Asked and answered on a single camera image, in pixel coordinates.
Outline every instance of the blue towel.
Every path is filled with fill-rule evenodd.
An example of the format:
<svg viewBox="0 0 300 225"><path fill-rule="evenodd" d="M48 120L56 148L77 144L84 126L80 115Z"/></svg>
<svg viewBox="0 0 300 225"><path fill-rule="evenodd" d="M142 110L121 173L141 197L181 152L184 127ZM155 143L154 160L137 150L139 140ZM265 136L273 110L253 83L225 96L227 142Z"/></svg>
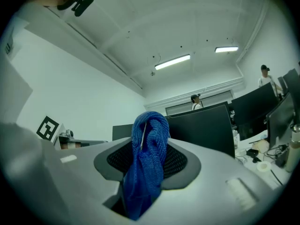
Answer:
<svg viewBox="0 0 300 225"><path fill-rule="evenodd" d="M145 112L136 118L131 137L134 160L124 178L124 198L128 217L137 220L160 195L169 124L163 115Z"/></svg>

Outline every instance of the white sticker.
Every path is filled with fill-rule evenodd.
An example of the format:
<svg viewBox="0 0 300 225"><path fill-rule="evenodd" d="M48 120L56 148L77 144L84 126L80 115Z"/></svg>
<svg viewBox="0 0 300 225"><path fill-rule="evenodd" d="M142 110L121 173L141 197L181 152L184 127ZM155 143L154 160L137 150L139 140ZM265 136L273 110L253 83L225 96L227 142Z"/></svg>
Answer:
<svg viewBox="0 0 300 225"><path fill-rule="evenodd" d="M62 163L68 163L68 162L74 161L76 159L77 159L77 157L75 155L70 155L67 157L62 157L60 160Z"/></svg>

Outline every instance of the white desk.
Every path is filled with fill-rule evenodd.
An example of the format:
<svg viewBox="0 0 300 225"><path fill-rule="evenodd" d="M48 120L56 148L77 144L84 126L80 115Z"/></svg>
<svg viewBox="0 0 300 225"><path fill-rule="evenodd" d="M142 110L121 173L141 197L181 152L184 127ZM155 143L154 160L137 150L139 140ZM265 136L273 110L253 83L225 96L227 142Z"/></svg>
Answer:
<svg viewBox="0 0 300 225"><path fill-rule="evenodd" d="M258 134L256 136L253 136L249 139L246 139L244 141L240 141L240 137L238 135L238 148L235 150L235 154L237 155L242 150L250 149L253 145L251 142L258 141L262 138L262 136L267 135L267 134L268 134L268 132L267 132L267 130L265 130L265 131L261 132L260 134ZM280 141L277 141L275 147L277 147L279 145L283 145L283 144L284 143L281 143ZM260 172L260 171L258 171L257 168L256 168L257 163L253 163L252 162L253 159L251 157L247 156L247 155L245 155L244 157L247 159L247 162L244 164L244 166L246 168L248 168L249 170L253 171L260 178L262 178L272 189L276 189L279 186L281 186L279 184L279 182L276 180L276 178L274 177L274 175L272 174L271 171L269 171L269 172ZM275 173L275 175L278 177L278 179L282 182L282 184L284 184L284 185L287 184L287 182L288 182L288 180L291 176L291 173L287 172L284 168L278 167L275 164L275 160L273 160L269 157L266 157L266 156L263 157L262 153L259 153L257 157L262 161L270 162L271 165L272 165L271 169Z"/></svg>

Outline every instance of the fluorescent light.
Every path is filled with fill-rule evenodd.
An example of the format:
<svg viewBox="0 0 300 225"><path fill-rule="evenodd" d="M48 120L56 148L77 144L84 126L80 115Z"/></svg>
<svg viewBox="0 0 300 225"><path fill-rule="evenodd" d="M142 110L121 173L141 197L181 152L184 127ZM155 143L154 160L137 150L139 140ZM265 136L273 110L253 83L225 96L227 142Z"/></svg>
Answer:
<svg viewBox="0 0 300 225"><path fill-rule="evenodd" d="M175 59L172 59L170 61L158 64L158 65L155 66L155 69L160 70L160 69L165 68L167 66L170 66L170 65L173 65L173 64L176 64L176 63L179 63L179 62L183 62L183 61L186 61L186 60L189 60L189 59L191 59L190 55L184 55L182 57L175 58Z"/></svg>
<svg viewBox="0 0 300 225"><path fill-rule="evenodd" d="M223 53L223 52L235 52L238 50L239 47L216 47L216 53Z"/></svg>

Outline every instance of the black monitor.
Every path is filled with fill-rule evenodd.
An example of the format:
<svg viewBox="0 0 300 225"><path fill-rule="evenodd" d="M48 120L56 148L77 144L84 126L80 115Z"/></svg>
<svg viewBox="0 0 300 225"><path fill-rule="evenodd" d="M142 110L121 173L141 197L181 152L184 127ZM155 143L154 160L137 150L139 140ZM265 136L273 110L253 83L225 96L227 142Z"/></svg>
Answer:
<svg viewBox="0 0 300 225"><path fill-rule="evenodd" d="M225 105L166 117L171 138L218 150L234 158L234 141Z"/></svg>
<svg viewBox="0 0 300 225"><path fill-rule="evenodd" d="M173 117L174 118L174 117L178 117L178 116L182 116L182 115L197 113L197 112L200 112L200 111L204 111L204 110L211 109L211 108L214 108L214 107L219 107L219 106L222 106L222 105L225 105L228 114L230 114L228 102L222 102L222 103L218 103L218 104L215 104L215 105L212 105L212 106L208 106L208 107L204 107L204 108L201 108L201 109L197 109L197 110L193 110L193 111L189 111L189 112L183 112L183 113L178 113L178 114L170 115L168 117Z"/></svg>
<svg viewBox="0 0 300 225"><path fill-rule="evenodd" d="M266 115L276 107L278 99L271 83L232 100L240 140L253 137L267 129Z"/></svg>
<svg viewBox="0 0 300 225"><path fill-rule="evenodd" d="M293 120L294 104L290 93L267 115L268 141L270 148L275 146L276 138L282 138Z"/></svg>
<svg viewBox="0 0 300 225"><path fill-rule="evenodd" d="M300 77L295 69L289 71L283 76L285 83L289 89L292 96L292 101L295 108L295 123L300 123Z"/></svg>
<svg viewBox="0 0 300 225"><path fill-rule="evenodd" d="M275 96L271 83L268 83L242 97L232 100L237 125L243 125L266 116L276 105L278 99Z"/></svg>
<svg viewBox="0 0 300 225"><path fill-rule="evenodd" d="M287 93L288 93L288 89L287 89L287 87L286 87L286 84L285 84L285 81L284 81L283 77L279 77L279 78L278 78L278 81L279 81L280 86L281 86L281 88L282 88L283 94L284 94L284 95L287 94Z"/></svg>
<svg viewBox="0 0 300 225"><path fill-rule="evenodd" d="M229 111L234 111L234 108L233 108L233 104L232 103L229 103L228 104L228 108L229 108Z"/></svg>
<svg viewBox="0 0 300 225"><path fill-rule="evenodd" d="M131 137L131 130L133 124L113 126L112 128L112 140L118 140L125 137Z"/></svg>

